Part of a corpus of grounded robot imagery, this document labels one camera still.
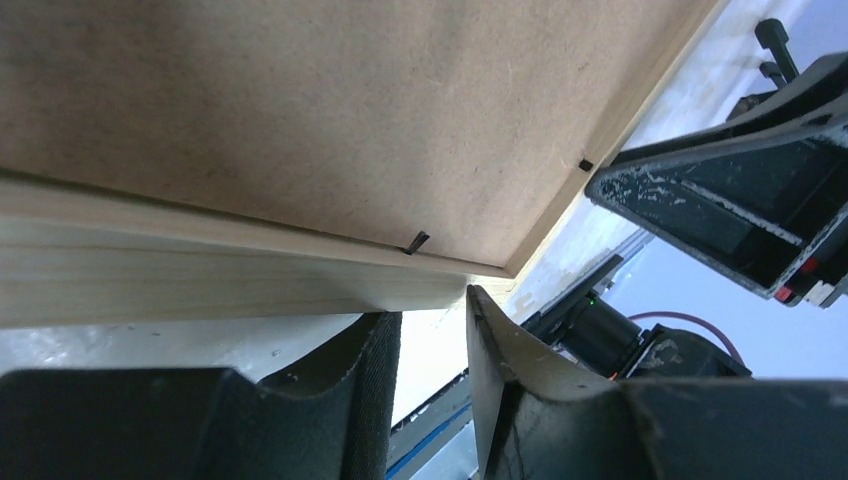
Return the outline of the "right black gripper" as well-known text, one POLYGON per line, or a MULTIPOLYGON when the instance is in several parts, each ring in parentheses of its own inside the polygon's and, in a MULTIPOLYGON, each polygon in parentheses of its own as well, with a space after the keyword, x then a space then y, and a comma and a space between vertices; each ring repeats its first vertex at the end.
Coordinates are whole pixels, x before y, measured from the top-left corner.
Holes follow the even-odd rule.
POLYGON ((822 56, 731 120, 620 152, 586 195, 759 296, 828 309, 847 295, 847 116, 787 121, 846 89, 847 54, 822 56))

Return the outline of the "light wooden picture frame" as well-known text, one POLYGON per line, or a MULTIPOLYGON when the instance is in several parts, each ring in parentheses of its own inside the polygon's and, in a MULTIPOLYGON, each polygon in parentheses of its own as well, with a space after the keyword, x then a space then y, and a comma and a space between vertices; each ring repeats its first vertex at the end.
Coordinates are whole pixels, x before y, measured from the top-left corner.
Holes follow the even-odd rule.
POLYGON ((512 297, 606 160, 725 9, 658 57, 502 266, 360 240, 1 163, 1 323, 5 327, 443 309, 468 284, 512 297))

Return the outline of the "brown frame backing board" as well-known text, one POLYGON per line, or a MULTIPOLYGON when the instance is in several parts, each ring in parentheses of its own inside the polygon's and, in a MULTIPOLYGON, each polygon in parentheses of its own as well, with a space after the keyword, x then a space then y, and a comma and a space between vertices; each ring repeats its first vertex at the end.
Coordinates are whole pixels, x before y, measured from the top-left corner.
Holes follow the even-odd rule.
POLYGON ((504 266, 709 1, 5 1, 1 163, 504 266))

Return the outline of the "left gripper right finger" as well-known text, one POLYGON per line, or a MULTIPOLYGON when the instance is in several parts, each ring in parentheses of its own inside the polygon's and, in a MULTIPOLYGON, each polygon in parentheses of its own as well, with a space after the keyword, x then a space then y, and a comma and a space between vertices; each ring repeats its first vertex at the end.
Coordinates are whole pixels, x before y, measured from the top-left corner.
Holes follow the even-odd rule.
POLYGON ((831 380, 611 381, 466 293, 484 479, 843 479, 847 385, 831 380))

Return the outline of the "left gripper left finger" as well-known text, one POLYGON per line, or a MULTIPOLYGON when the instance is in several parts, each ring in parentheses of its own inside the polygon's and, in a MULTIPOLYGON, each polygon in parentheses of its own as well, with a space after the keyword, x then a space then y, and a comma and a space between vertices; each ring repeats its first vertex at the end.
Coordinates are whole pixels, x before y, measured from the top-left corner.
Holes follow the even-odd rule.
POLYGON ((286 368, 18 370, 5 479, 381 479, 402 316, 368 313, 286 368))

